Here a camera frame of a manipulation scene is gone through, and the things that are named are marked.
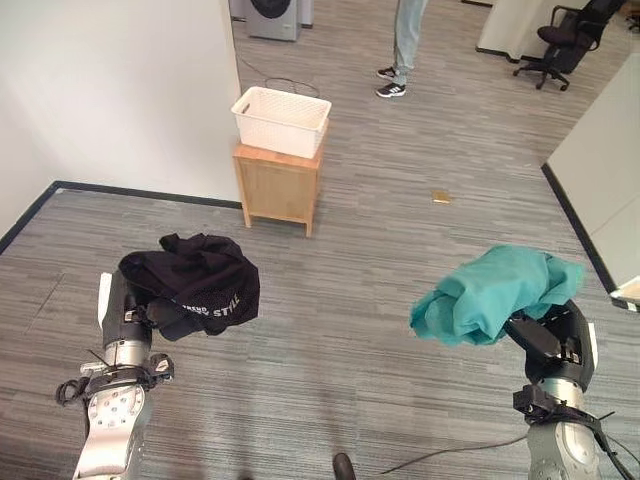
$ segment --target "sneaker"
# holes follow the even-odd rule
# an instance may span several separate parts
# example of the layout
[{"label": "sneaker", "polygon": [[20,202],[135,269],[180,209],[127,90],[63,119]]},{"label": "sneaker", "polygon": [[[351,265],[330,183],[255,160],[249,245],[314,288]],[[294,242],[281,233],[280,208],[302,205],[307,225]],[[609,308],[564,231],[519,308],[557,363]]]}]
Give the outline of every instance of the sneaker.
[{"label": "sneaker", "polygon": [[382,70],[378,70],[376,72],[376,75],[383,80],[393,80],[394,78],[396,78],[396,71],[393,69],[393,67],[383,68]]},{"label": "sneaker", "polygon": [[382,98],[401,97],[405,93],[407,93],[407,87],[405,85],[398,85],[397,83],[390,83],[376,90],[376,95]]}]

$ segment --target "white plastic basket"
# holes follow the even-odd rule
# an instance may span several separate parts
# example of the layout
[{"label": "white plastic basket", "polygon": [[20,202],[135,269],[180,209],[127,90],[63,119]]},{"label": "white plastic basket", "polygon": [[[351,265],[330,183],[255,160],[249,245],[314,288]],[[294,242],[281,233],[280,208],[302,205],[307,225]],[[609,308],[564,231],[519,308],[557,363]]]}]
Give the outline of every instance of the white plastic basket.
[{"label": "white plastic basket", "polygon": [[313,158],[327,127],[331,102],[251,87],[235,103],[240,141],[252,147]]}]

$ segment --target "wooden cabinet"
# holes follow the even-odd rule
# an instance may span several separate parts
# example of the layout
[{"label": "wooden cabinet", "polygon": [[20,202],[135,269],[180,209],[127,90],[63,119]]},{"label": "wooden cabinet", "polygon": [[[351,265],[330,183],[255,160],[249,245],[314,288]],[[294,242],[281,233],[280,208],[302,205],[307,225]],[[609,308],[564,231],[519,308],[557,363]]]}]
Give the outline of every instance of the wooden cabinet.
[{"label": "wooden cabinet", "polygon": [[325,141],[326,134],[313,158],[236,147],[233,160],[247,227],[251,217],[275,218],[303,223],[311,236]]}]

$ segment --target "gray office carpet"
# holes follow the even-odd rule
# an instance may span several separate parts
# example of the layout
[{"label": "gray office carpet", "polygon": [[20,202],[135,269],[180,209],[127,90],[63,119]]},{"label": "gray office carpet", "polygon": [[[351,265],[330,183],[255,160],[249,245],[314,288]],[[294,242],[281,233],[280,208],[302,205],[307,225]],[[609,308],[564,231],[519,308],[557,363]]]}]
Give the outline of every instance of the gray office carpet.
[{"label": "gray office carpet", "polygon": [[[623,61],[624,26],[607,30],[569,91],[538,92],[504,59],[474,52],[488,10],[433,0],[411,90],[384,101],[373,72],[390,63],[393,2],[375,3],[316,2],[316,24],[295,45],[236,26],[247,60],[312,81],[333,102],[312,239],[287,223],[245,229],[239,210],[64,191],[0,256],[0,478],[70,478],[82,416],[56,407],[53,392],[92,360],[85,348],[100,348],[99,274],[174,231],[238,241],[260,269],[260,318],[220,337],[155,338],[176,379],[152,392],[143,478],[326,480],[340,450],[371,478],[425,452],[523,434],[514,343],[447,348],[407,325],[438,279],[504,242],[588,266],[576,298],[599,338],[588,408],[615,410],[606,430],[638,452],[640,321],[610,305],[539,169]],[[245,86],[257,81],[241,73]],[[453,203],[432,203],[431,189]],[[524,479],[528,465],[522,442],[388,478]],[[604,459],[602,472],[617,478]]]}]

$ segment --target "black baseboard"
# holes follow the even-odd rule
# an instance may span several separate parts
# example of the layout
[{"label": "black baseboard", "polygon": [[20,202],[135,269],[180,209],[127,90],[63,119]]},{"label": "black baseboard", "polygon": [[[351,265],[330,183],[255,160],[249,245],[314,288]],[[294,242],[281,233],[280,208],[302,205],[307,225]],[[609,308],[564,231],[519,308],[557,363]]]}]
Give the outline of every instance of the black baseboard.
[{"label": "black baseboard", "polygon": [[190,195],[177,195],[173,193],[151,192],[148,190],[136,190],[133,188],[109,187],[106,185],[95,185],[92,183],[65,182],[56,180],[53,182],[35,202],[20,216],[18,221],[0,238],[0,254],[4,252],[11,242],[15,240],[18,234],[38,213],[40,208],[56,193],[59,189],[80,190],[84,192],[111,193],[114,195],[126,195],[130,197],[151,198],[154,200],[169,200],[172,202],[194,203],[197,205],[208,205],[211,207],[242,209],[242,203],[230,200],[218,200],[215,198],[192,197]]},{"label": "black baseboard", "polygon": [[589,260],[591,260],[593,268],[595,268],[602,286],[607,291],[607,293],[613,292],[617,288],[615,282],[613,281],[613,277],[609,273],[609,270],[607,270],[602,257],[591,241],[591,238],[589,237],[587,230],[584,228],[584,225],[582,225],[578,214],[573,209],[573,206],[571,205],[569,197],[567,197],[564,188],[562,188],[562,185],[553,173],[551,167],[546,163],[542,165],[542,173],[544,173],[544,176],[547,177],[547,181],[551,186],[551,190],[553,190],[553,193],[555,193],[558,202],[560,202],[560,206],[569,219],[569,223],[573,227],[573,230],[576,232],[578,240],[580,240],[580,243],[582,243],[582,247],[584,248],[585,252],[587,252],[587,256],[589,257]]},{"label": "black baseboard", "polygon": [[467,5],[476,5],[478,7],[493,7],[493,5],[491,5],[490,3],[484,3],[484,2],[477,2],[474,0],[460,0],[462,3],[466,3]]},{"label": "black baseboard", "polygon": [[489,55],[504,57],[509,61],[509,63],[520,63],[520,60],[524,60],[525,62],[541,62],[542,61],[541,58],[531,57],[529,55],[523,55],[520,58],[511,58],[511,56],[507,52],[501,52],[500,50],[491,50],[489,48],[476,47],[476,52],[488,53]]},{"label": "black baseboard", "polygon": [[7,233],[5,233],[2,238],[0,238],[0,254],[4,252],[11,242],[15,240],[18,234],[22,231],[24,227],[31,221],[31,219],[40,211],[42,206],[47,203],[47,200],[51,198],[51,196],[56,193],[58,187],[55,186],[56,182],[53,182],[49,187],[40,195],[35,202],[33,202],[27,210],[20,215],[18,221],[9,229]]},{"label": "black baseboard", "polygon": [[112,193],[114,195],[125,195],[129,197],[152,198],[154,200],[170,200],[172,202],[182,203],[195,203],[197,205],[209,205],[210,207],[242,209],[242,203],[240,202],[233,202],[231,200],[218,200],[216,198],[192,197],[191,195],[152,192],[149,190],[136,190],[134,188],[110,187],[107,185],[96,185],[93,183],[65,182],[62,180],[54,182],[54,185],[56,185],[56,188],[65,188],[67,190]]}]

